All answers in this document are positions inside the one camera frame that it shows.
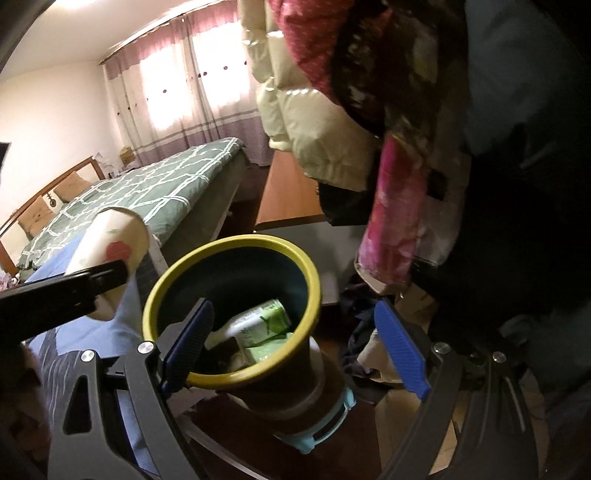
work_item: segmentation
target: wooden cabinet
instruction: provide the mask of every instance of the wooden cabinet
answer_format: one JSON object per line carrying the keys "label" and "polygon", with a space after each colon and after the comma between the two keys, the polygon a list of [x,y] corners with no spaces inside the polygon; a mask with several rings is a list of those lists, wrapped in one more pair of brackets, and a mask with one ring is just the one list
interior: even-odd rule
{"label": "wooden cabinet", "polygon": [[255,232],[289,240],[310,256],[320,274],[323,304],[338,302],[339,291],[355,272],[364,231],[364,226],[330,226],[320,208],[317,183],[304,175],[293,155],[275,154]]}

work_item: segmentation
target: window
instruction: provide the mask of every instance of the window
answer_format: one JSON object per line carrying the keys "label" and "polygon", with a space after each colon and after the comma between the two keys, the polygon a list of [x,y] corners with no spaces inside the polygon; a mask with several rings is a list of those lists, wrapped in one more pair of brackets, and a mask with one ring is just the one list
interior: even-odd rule
{"label": "window", "polygon": [[[201,82],[214,113],[249,95],[250,77],[238,22],[228,23],[195,35],[195,51]],[[154,126],[166,130],[192,116],[191,89],[187,84],[183,46],[171,45],[140,62],[148,114]]]}
{"label": "window", "polygon": [[140,62],[150,120],[159,130],[190,118],[191,94],[187,86],[181,45],[171,45]]}
{"label": "window", "polygon": [[195,35],[193,48],[203,88],[214,111],[248,95],[250,79],[239,23],[227,23]]}

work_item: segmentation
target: green patterned bedsheet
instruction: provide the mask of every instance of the green patterned bedsheet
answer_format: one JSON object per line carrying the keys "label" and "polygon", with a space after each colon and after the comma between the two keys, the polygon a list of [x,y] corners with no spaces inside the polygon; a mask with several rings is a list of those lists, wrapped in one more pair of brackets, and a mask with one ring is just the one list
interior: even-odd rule
{"label": "green patterned bedsheet", "polygon": [[94,184],[70,203],[21,254],[18,268],[40,268],[90,225],[107,207],[125,207],[139,214],[161,244],[169,239],[207,185],[243,147],[241,140],[216,140],[158,163]]}

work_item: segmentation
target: pink curtain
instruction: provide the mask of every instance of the pink curtain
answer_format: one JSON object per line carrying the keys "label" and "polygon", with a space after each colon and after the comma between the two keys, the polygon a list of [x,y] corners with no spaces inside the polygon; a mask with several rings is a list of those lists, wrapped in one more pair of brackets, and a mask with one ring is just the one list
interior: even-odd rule
{"label": "pink curtain", "polygon": [[173,18],[105,61],[119,128],[143,165],[224,137],[268,165],[236,0]]}

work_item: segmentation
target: yellow cup rim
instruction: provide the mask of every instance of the yellow cup rim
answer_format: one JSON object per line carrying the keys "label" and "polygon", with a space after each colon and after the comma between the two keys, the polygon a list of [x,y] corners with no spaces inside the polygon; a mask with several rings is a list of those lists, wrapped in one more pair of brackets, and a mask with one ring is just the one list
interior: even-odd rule
{"label": "yellow cup rim", "polygon": [[312,329],[316,325],[320,311],[320,278],[316,266],[310,257],[299,247],[270,235],[237,235],[216,240],[188,253],[175,262],[156,282],[150,292],[142,318],[142,334],[145,340],[154,342],[157,338],[156,323],[158,311],[162,305],[165,292],[172,283],[197,262],[211,255],[240,247],[262,247],[279,252],[295,263],[306,279],[308,287],[308,303],[300,323],[285,345],[267,360],[228,374],[205,375],[189,373],[187,382],[200,388],[210,390],[225,390],[250,383],[264,375],[271,373],[293,356],[297,348],[304,342],[309,342]]}

